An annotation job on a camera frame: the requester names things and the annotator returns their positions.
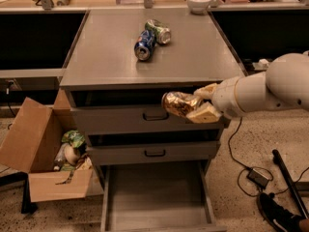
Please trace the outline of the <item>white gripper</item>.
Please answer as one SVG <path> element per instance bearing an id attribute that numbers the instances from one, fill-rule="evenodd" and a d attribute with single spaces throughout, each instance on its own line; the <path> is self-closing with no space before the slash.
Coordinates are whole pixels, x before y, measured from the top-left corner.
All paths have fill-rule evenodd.
<path id="1" fill-rule="evenodd" d="M 242 117 L 244 112 L 240 109 L 236 97 L 236 87 L 239 78 L 233 77 L 220 84 L 212 83 L 194 91 L 194 95 L 211 102 L 205 102 L 197 109 L 189 112 L 186 118 L 196 124 L 215 123 L 221 114 L 228 118 Z"/>

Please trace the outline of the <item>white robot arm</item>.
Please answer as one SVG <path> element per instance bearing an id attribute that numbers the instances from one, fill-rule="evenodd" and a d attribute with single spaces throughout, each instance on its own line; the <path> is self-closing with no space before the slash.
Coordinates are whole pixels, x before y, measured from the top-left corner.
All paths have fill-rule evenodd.
<path id="1" fill-rule="evenodd" d="M 265 72 L 225 79 L 194 92 L 207 100 L 186 118 L 212 123 L 256 111 L 309 110 L 309 55 L 289 53 L 272 61 Z"/>

